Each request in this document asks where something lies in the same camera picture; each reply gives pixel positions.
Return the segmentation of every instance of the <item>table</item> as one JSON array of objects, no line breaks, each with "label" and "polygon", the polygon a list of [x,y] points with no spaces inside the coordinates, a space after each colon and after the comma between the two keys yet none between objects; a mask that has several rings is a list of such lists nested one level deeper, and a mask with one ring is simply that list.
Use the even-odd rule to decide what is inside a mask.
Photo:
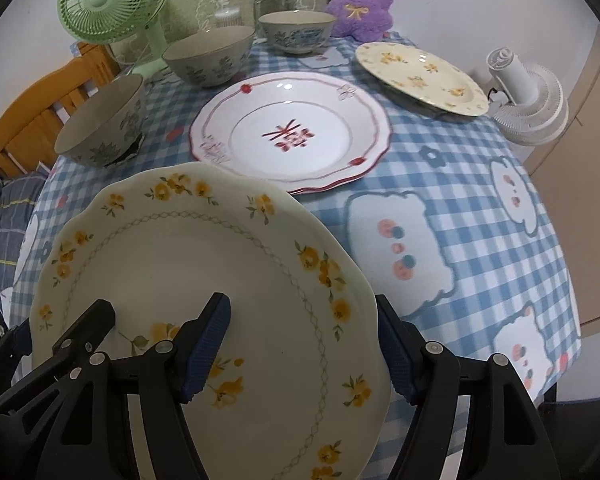
[{"label": "table", "polygon": [[[385,41],[410,44],[394,33]],[[321,70],[371,92],[392,124],[391,147],[362,179],[296,198],[427,340],[472,358],[505,353],[536,397],[580,352],[569,273],[540,197],[490,118],[398,106],[354,60],[358,45],[332,39],[311,58],[278,55],[266,44],[251,51],[249,76]],[[34,212],[38,232],[14,286],[8,325],[27,318],[54,237],[97,192],[139,171],[192,160],[187,127],[218,91],[174,76],[149,83],[146,139],[134,158],[88,169],[59,157]],[[461,398],[450,452],[462,447],[467,412]],[[361,478],[386,478],[412,415],[402,398],[392,398]]]}]

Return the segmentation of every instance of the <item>plush toy bow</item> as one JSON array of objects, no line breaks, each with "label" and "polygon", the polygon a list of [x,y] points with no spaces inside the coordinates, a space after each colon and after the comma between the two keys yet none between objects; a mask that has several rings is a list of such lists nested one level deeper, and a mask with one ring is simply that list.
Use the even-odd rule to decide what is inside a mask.
[{"label": "plush toy bow", "polygon": [[347,16],[348,18],[353,18],[354,20],[359,21],[362,21],[362,14],[368,14],[369,12],[368,7],[356,7],[353,4],[346,4],[344,8],[350,10],[351,12],[350,15]]}]

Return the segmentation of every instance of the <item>bowl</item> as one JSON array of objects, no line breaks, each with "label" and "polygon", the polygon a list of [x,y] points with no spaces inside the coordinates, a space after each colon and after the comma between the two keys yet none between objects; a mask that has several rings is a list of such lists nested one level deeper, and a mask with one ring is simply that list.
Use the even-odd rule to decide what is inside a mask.
[{"label": "bowl", "polygon": [[162,59],[179,78],[208,87],[226,83],[247,63],[253,27],[212,28],[176,41]]},{"label": "bowl", "polygon": [[139,137],[144,104],[141,75],[114,79],[76,108],[58,134],[56,153],[95,168],[112,163]]},{"label": "bowl", "polygon": [[259,19],[269,44],[290,54],[307,54],[323,46],[336,17],[315,10],[283,10]]}]

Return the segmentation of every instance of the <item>white plate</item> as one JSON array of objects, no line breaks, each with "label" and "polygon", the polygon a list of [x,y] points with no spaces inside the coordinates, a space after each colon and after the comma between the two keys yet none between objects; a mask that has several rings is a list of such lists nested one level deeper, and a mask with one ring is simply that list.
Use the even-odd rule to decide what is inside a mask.
[{"label": "white plate", "polygon": [[191,125],[192,154],[289,193],[331,189],[363,176],[389,148],[381,105],[342,79],[278,72],[236,83]]},{"label": "white plate", "polygon": [[231,323],[184,407],[209,478],[357,478],[389,403],[374,295],[327,229],[263,180],[190,162],[102,190],[64,226],[40,274],[34,365],[97,298],[116,310],[100,349],[120,358],[173,338],[216,291],[231,299]]},{"label": "white plate", "polygon": [[469,75],[414,46],[365,43],[358,62],[392,88],[447,112],[471,117],[487,113],[487,96]]}]

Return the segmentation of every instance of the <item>wooden chair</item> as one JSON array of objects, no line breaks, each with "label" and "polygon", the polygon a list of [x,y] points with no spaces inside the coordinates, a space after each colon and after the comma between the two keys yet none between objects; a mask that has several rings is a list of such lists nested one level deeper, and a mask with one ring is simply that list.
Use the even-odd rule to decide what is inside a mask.
[{"label": "wooden chair", "polygon": [[58,103],[69,114],[88,99],[83,85],[92,80],[99,88],[120,72],[102,45],[79,43],[81,57],[27,88],[0,118],[0,176],[16,177],[37,168],[51,167],[62,121],[53,109]]}]

